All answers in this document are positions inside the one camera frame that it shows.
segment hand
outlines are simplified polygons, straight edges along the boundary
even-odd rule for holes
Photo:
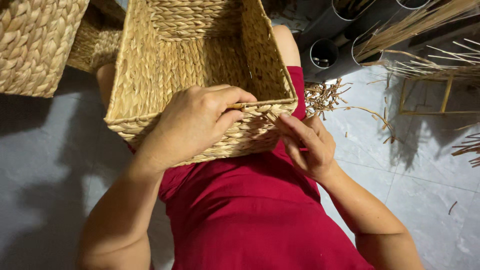
[[[228,105],[255,101],[251,93],[229,85],[192,86],[175,93],[132,165],[142,173],[160,173],[202,153],[220,141],[234,122],[243,119],[239,110],[224,113]]]
[[[312,116],[302,122],[296,117],[282,113],[280,119],[298,137],[291,138],[288,135],[282,135],[285,152],[292,159],[295,168],[319,184],[331,179],[334,168],[338,166],[333,159],[336,144],[320,118]],[[295,143],[298,139],[303,146]],[[306,147],[308,151],[301,151],[300,148],[303,147]]]

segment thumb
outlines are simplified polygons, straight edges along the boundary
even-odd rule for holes
[[[215,125],[215,133],[219,135],[225,134],[227,129],[231,128],[233,123],[243,119],[243,112],[239,110],[230,110],[222,114]]]

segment basket rim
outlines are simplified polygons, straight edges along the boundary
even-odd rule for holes
[[[258,102],[248,102],[248,103],[235,103],[234,109],[247,109],[251,107],[259,107],[264,105],[272,105],[272,104],[292,104],[298,101],[297,98],[284,98],[284,99],[272,99],[267,101],[258,101]],[[103,120],[108,125],[117,125],[120,123],[135,123],[138,121],[147,121],[149,119],[156,118],[158,115],[162,114],[161,111],[159,112],[152,112],[148,114],[143,114],[139,116],[132,116],[129,118],[118,118],[118,119],[109,119],[105,117]]]
[[[139,2],[141,0],[130,0],[130,2]],[[263,21],[265,22],[267,28],[268,28],[268,38],[273,39],[273,43],[275,45],[275,51],[278,53],[278,60],[281,63],[282,66],[282,72],[283,75],[285,76],[288,86],[290,88],[290,93],[291,93],[291,98],[283,98],[283,99],[273,99],[273,100],[265,100],[265,101],[257,101],[257,102],[246,102],[246,103],[236,103],[235,107],[237,108],[243,108],[246,109],[248,107],[254,107],[254,106],[264,106],[264,105],[272,105],[272,104],[292,104],[295,102],[298,102],[298,96],[295,91],[295,87],[293,86],[292,79],[290,77],[290,73],[288,72],[287,66],[285,65],[285,62],[283,61],[282,55],[280,54],[280,50],[278,48],[278,44],[274,38],[273,34],[273,27],[271,20],[268,18],[268,16],[265,13],[265,10],[263,8],[261,0],[256,0],[256,2],[260,5],[261,11],[262,11],[262,18]],[[126,16],[125,20],[123,22],[123,31],[121,34],[121,42],[120,42],[120,47],[119,47],[119,52],[117,56],[117,61],[115,63],[115,79],[113,81],[113,88],[112,92],[110,94],[110,102],[108,103],[108,108],[107,108],[107,114],[105,118],[103,119],[107,125],[114,125],[114,124],[120,124],[120,123],[133,123],[133,122],[138,122],[138,121],[147,121],[149,119],[156,118],[158,115],[160,115],[162,112],[152,112],[148,114],[143,114],[143,115],[137,115],[137,116],[132,116],[129,118],[111,118],[111,111],[113,110],[115,106],[115,94],[117,93],[117,85],[118,85],[118,80],[120,79],[120,67],[123,64],[124,61],[124,56],[123,52],[125,49],[125,41],[127,39],[127,32],[130,29],[130,20],[132,19],[132,13],[133,13],[133,6],[136,6],[136,3],[129,3],[127,6],[127,11],[126,11]]]

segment tile floor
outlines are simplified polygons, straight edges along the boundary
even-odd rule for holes
[[[397,115],[399,81],[387,90],[385,82],[366,85],[382,72],[345,76],[354,84],[342,97],[378,112],[387,106],[404,143],[382,144],[390,134],[370,113],[336,110],[324,122],[337,143],[335,158],[405,223],[427,269],[480,269],[480,168],[469,167],[473,154],[450,155],[480,128],[445,130],[478,119]],[[0,269],[73,269],[86,216],[131,157],[104,114],[94,77],[71,68],[53,99],[0,95]],[[353,240],[321,193],[326,212]],[[149,229],[157,269],[173,262],[164,213],[158,202]]]

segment woven basket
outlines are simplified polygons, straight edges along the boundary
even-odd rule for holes
[[[130,0],[105,121],[134,148],[172,95],[193,85],[230,84],[259,102],[202,154],[177,164],[271,150],[272,124],[297,95],[260,0]]]
[[[90,73],[102,65],[115,63],[125,18],[120,21],[104,13],[111,10],[100,10],[94,3],[85,11],[67,60],[67,65]],[[121,9],[115,0],[104,0],[104,4],[107,3],[108,7],[116,5]]]
[[[0,3],[0,93],[52,97],[88,0]]]

